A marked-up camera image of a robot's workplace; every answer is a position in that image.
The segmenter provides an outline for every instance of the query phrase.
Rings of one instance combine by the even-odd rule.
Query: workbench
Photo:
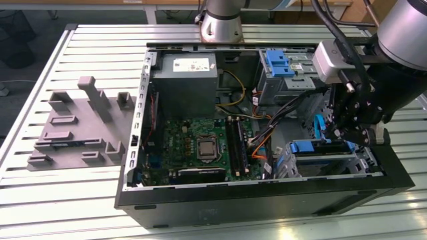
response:
[[[353,0],[328,0],[329,9],[336,19],[341,19],[345,8]],[[0,0],[0,9],[4,10],[48,10],[56,18],[57,10],[141,10],[146,14],[148,24],[157,24],[156,11],[197,10],[197,0]],[[301,4],[297,0],[292,6],[279,11],[299,12]],[[313,12],[311,0],[303,0],[303,11]]]
[[[349,37],[367,36],[343,27]],[[319,43],[324,26],[244,25],[247,43]],[[120,166],[26,170],[48,119],[52,91],[85,98],[77,78],[93,76],[106,97],[137,95],[146,42],[200,41],[193,25],[78,25],[65,30],[0,148],[0,238],[57,239],[421,239],[427,231],[427,106],[420,96],[395,113],[392,148],[416,186],[343,215],[198,227],[144,229],[113,208]]]

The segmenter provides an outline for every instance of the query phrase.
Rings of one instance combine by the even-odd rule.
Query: orange wire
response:
[[[257,148],[256,148],[255,151],[252,152],[252,155],[251,155],[252,158],[263,158],[263,159],[267,159],[264,156],[256,155],[256,152],[260,150],[261,146],[264,145],[267,139],[271,137],[272,134],[273,134],[273,131],[271,131],[271,133],[264,137],[264,140],[260,142],[260,144],[257,145]]]
[[[256,115],[255,110],[256,110],[256,106],[253,106],[253,108],[252,108],[252,116],[256,117],[256,118],[261,118],[263,115]]]

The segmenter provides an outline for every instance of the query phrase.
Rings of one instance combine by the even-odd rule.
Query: aluminum slotted table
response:
[[[343,27],[347,36],[367,34]],[[247,43],[313,44],[323,26],[245,25]],[[84,98],[77,78],[94,76],[106,97],[137,94],[146,42],[198,42],[193,25],[78,25],[65,30],[0,149],[0,238],[421,239],[427,232],[427,111],[419,97],[387,125],[393,150],[416,186],[343,215],[144,229],[113,208],[120,166],[29,172],[26,160],[48,119],[53,90]]]

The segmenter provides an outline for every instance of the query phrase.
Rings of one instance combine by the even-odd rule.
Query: wooden desk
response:
[[[341,18],[352,2],[353,0],[328,0],[336,19]],[[157,24],[157,10],[197,10],[197,5],[198,0],[0,0],[0,9],[12,10],[142,10],[148,24]],[[297,0],[292,6],[280,11],[299,12],[300,8],[301,4]],[[311,0],[303,0],[303,11],[313,11]]]

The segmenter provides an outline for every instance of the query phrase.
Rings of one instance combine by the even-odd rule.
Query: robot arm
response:
[[[320,79],[331,84],[327,138],[341,138],[363,146],[389,144],[384,124],[427,90],[427,55],[421,53],[425,30],[427,0],[399,0],[377,35],[345,38],[352,47],[363,49],[357,57],[365,69],[367,88],[344,43],[336,39],[319,44],[313,66]]]
[[[369,1],[363,1],[372,12]],[[276,10],[293,2],[207,0],[200,27],[203,40],[240,42],[240,9]],[[377,27],[377,35],[365,38],[345,37],[333,23],[337,20],[323,12],[319,0],[311,0],[311,3],[336,37],[319,44],[312,60],[320,79],[331,86],[328,107],[332,115],[327,119],[324,135],[363,146],[389,144],[384,124],[391,121],[396,110],[427,90],[427,54],[423,53],[427,0],[397,0]]]
[[[209,43],[237,43],[241,40],[240,9],[279,10],[296,0],[205,0],[201,38]]]

